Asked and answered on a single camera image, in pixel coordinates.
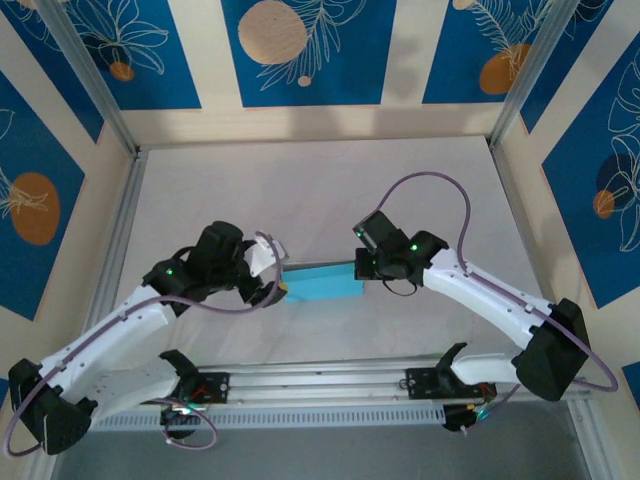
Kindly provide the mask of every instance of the white tabletop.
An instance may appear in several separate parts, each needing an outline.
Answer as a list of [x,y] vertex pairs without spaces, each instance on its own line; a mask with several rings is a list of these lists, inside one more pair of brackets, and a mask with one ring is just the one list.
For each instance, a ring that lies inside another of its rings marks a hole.
[[[468,190],[473,215],[466,258],[539,295],[486,142],[461,137],[152,150],[118,299],[156,262],[193,245],[214,220],[237,225],[247,237],[257,229],[272,234],[291,262],[353,260],[361,245],[352,227],[398,178],[419,170],[447,173]],[[464,203],[446,182],[415,178],[394,192],[383,211],[409,236],[423,229],[454,246]],[[241,308],[237,297],[225,292],[208,303]],[[439,353],[461,341],[508,339],[443,295],[420,289],[401,298],[369,282],[363,296],[281,302],[243,316],[191,309],[138,357],[178,348],[201,365],[297,362]]]

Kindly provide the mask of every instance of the floral wall panel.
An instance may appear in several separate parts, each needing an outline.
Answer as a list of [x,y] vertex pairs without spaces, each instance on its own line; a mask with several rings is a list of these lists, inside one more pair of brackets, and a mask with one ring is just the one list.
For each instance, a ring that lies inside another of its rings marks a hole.
[[543,163],[598,307],[640,285],[640,34]]
[[613,0],[582,0],[553,49],[520,114],[531,132]]
[[450,0],[423,103],[501,102],[553,0]]
[[0,73],[0,306],[36,316],[84,173]]
[[[25,11],[32,12],[31,2],[0,2],[5,9],[13,4],[14,17],[22,23],[16,30],[23,38],[35,39],[38,49],[54,50],[49,35],[41,30],[34,35],[33,24],[42,22],[37,13],[28,22],[21,20]],[[61,5],[122,110],[200,108],[167,0],[69,0]],[[40,63],[51,77],[50,70],[63,62],[60,54],[52,68]]]
[[0,0],[5,14],[31,54],[46,72],[93,141],[98,140],[104,120],[84,90],[73,69],[64,60],[57,43],[28,0]]
[[395,0],[223,0],[245,107],[379,104]]

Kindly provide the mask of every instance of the purple cable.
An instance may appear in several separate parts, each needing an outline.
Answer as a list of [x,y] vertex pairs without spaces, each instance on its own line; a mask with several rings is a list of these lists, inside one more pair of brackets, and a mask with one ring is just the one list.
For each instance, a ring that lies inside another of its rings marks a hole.
[[34,445],[31,448],[28,448],[27,450],[23,450],[22,452],[14,452],[14,451],[11,450],[11,437],[13,436],[13,432],[14,432],[14,430],[16,428],[16,425],[20,421],[20,417],[22,416],[22,414],[25,412],[25,410],[31,404],[31,402],[33,402],[33,399],[38,395],[38,393],[40,393],[40,391],[44,388],[44,386],[47,383],[49,383],[49,381],[51,381],[51,379],[53,377],[55,377],[58,373],[60,373],[62,370],[64,370],[66,368],[65,365],[67,365],[70,361],[72,361],[79,353],[81,353],[89,345],[91,345],[93,342],[95,342],[107,330],[109,330],[111,327],[116,325],[118,322],[125,320],[130,315],[133,315],[138,310],[140,310],[140,309],[142,309],[144,307],[147,307],[149,305],[152,305],[154,303],[176,302],[176,303],[182,303],[184,305],[188,305],[190,307],[200,308],[200,309],[206,310],[208,312],[222,313],[222,314],[226,314],[226,315],[238,315],[238,314],[253,312],[255,310],[258,310],[260,308],[263,308],[263,307],[269,305],[269,303],[271,302],[273,297],[276,295],[276,292],[278,291],[278,286],[280,285],[280,280],[281,280],[281,277],[282,277],[282,261],[280,260],[280,257],[278,256],[278,250],[277,250],[275,244],[273,243],[273,239],[269,235],[267,235],[267,234],[265,234],[263,232],[256,232],[256,235],[258,235],[258,236],[260,236],[260,237],[262,237],[262,238],[264,238],[266,240],[267,244],[269,245],[269,248],[274,253],[274,257],[275,257],[275,261],[276,261],[276,278],[275,278],[275,280],[273,282],[273,287],[269,291],[268,295],[261,302],[259,302],[258,304],[254,305],[254,306],[252,306],[250,308],[243,308],[243,309],[240,309],[240,310],[227,310],[227,309],[224,309],[224,308],[217,308],[217,307],[210,307],[208,305],[202,305],[201,303],[198,303],[196,301],[189,300],[189,299],[182,298],[182,297],[178,297],[176,295],[163,295],[163,296],[158,296],[158,297],[154,297],[154,298],[149,298],[147,300],[144,300],[144,301],[142,301],[140,303],[137,303],[137,304],[133,305],[132,307],[128,308],[127,310],[125,310],[123,315],[118,315],[118,316],[112,318],[111,320],[109,320],[102,327],[100,327],[93,334],[91,334],[84,342],[82,342],[75,349],[73,349],[71,352],[69,352],[69,354],[62,359],[63,367],[62,368],[61,367],[54,367],[49,372],[47,372],[47,374],[42,377],[42,380],[40,380],[36,384],[36,386],[33,387],[33,389],[29,392],[29,394],[26,396],[26,398],[20,403],[20,405],[18,405],[18,408],[16,409],[16,411],[13,414],[13,416],[11,417],[11,420],[9,420],[9,425],[7,425],[7,430],[5,431],[5,434],[4,434],[4,439],[3,439],[3,442],[2,442],[2,451],[4,452],[5,456],[12,457],[12,458],[24,457],[26,455],[29,455],[30,453],[35,452],[36,450],[38,450],[41,447],[41,445],[38,444],[38,445]]
[[[454,178],[450,177],[449,175],[446,175],[446,174],[440,173],[440,172],[425,171],[425,172],[412,173],[410,175],[402,177],[400,180],[398,180],[396,183],[394,183],[391,186],[391,188],[387,191],[387,193],[385,193],[385,195],[382,197],[382,200],[380,201],[380,203],[376,207],[376,210],[380,210],[382,208],[382,206],[387,201],[387,199],[389,198],[391,193],[400,184],[402,184],[402,183],[406,182],[407,180],[410,180],[411,178],[414,178],[414,177],[438,177],[438,178],[442,178],[443,180],[446,180],[447,182],[449,182],[452,185],[454,185],[458,189],[458,191],[462,194],[462,196],[464,198],[466,212],[465,212],[465,216],[464,216],[464,222],[462,223],[462,230],[460,230],[460,236],[458,237],[458,246],[456,248],[456,255],[458,257],[458,262],[460,263],[460,266],[462,267],[462,269],[465,272],[468,273],[467,263],[465,262],[464,257],[462,255],[462,245],[464,244],[464,238],[465,238],[465,235],[467,234],[467,229],[469,228],[469,222],[471,221],[471,201],[469,200],[469,195],[467,194],[466,190],[464,189],[464,187],[457,180],[455,180]],[[474,278],[475,280],[477,280],[479,283],[481,283],[481,284],[485,285],[486,287],[490,288],[491,290],[493,290],[493,291],[499,293],[500,295],[503,295],[506,298],[510,299],[511,301],[516,303],[516,305],[519,305],[520,307],[526,307],[527,306],[527,302],[526,301],[524,301],[523,299],[513,295],[511,292],[508,292],[507,290],[505,290],[504,288],[500,287],[499,285],[494,284],[490,280],[487,280],[486,278],[481,277],[480,275],[478,275],[476,273],[473,273],[473,272],[471,272],[469,274],[469,276],[471,278]],[[554,320],[553,318],[549,317],[548,315],[545,315],[543,312],[541,312],[537,308],[534,307],[532,313],[536,317],[540,318],[541,320],[543,320],[545,322],[549,322],[551,325],[553,325],[553,327],[555,327],[556,329],[560,330],[580,350],[582,350],[584,353],[586,353],[594,361],[594,363],[596,365],[598,365],[598,367],[600,367],[600,369],[604,372],[604,374],[609,379],[609,382],[611,383],[611,385],[609,385],[609,386],[604,386],[604,385],[596,385],[596,384],[593,384],[593,383],[590,383],[590,382],[586,382],[584,380],[573,380],[574,384],[580,385],[580,386],[583,386],[583,387],[587,387],[587,388],[591,388],[593,390],[599,390],[599,391],[602,391],[602,392],[616,392],[618,390],[618,380],[617,380],[615,374],[611,371],[609,366],[593,350],[591,350],[591,348],[589,348],[589,346],[587,346],[582,340],[580,340],[577,336],[575,336],[572,332],[567,330],[564,326],[562,326],[556,320]],[[517,390],[517,388],[514,388],[509,394],[507,394],[507,396],[505,398],[508,400],[511,397],[511,395],[513,395],[513,393],[515,393],[516,390]]]
[[164,426],[164,430],[162,431],[162,433],[164,434],[164,438],[167,440],[167,443],[169,445],[173,445],[174,447],[182,448],[184,450],[207,450],[207,449],[213,447],[218,442],[218,430],[216,429],[216,426],[213,424],[213,422],[211,420],[209,420],[209,418],[204,413],[199,412],[198,410],[192,410],[189,405],[187,405],[186,403],[181,402],[180,400],[175,399],[175,398],[156,398],[153,401],[156,402],[156,403],[163,403],[165,405],[180,405],[182,408],[186,408],[186,409],[191,410],[198,417],[200,417],[200,419],[202,421],[204,421],[207,425],[209,425],[209,428],[211,428],[211,431],[213,432],[213,437],[212,437],[211,441],[209,443],[207,443],[207,444],[204,444],[204,445],[186,445],[186,444],[184,444],[182,442],[174,441],[169,436],[169,424],[167,423]]

